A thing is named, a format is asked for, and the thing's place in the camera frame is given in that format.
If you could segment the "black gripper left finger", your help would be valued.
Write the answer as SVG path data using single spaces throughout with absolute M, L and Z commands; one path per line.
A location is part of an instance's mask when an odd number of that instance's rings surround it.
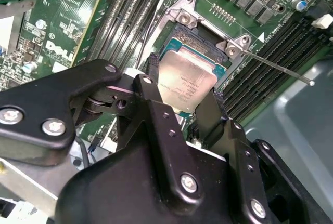
M 148 144 L 171 195 L 189 204 L 202 200 L 195 195 L 198 171 L 189 147 L 155 80 L 145 74 L 124 76 L 102 59 L 1 92 L 1 157 L 39 166 L 62 163 L 76 127 L 100 113 L 87 104 L 101 94 L 107 97 L 101 110 L 122 117 L 116 153 Z

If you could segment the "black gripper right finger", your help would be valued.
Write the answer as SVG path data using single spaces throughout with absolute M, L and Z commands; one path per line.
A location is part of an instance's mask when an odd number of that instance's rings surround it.
M 195 109 L 205 148 L 227 161 L 229 212 L 235 223 L 311 223 L 309 195 L 265 141 L 246 138 L 212 89 Z

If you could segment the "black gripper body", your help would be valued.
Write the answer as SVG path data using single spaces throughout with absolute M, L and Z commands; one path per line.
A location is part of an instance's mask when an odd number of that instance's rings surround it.
M 55 222 L 235 223 L 229 212 L 226 159 L 193 147 L 188 155 L 198 171 L 195 195 L 202 200 L 189 204 L 173 197 L 149 145 L 135 143 L 76 174 L 59 196 Z M 310 195 L 307 204 L 311 223 L 330 223 Z

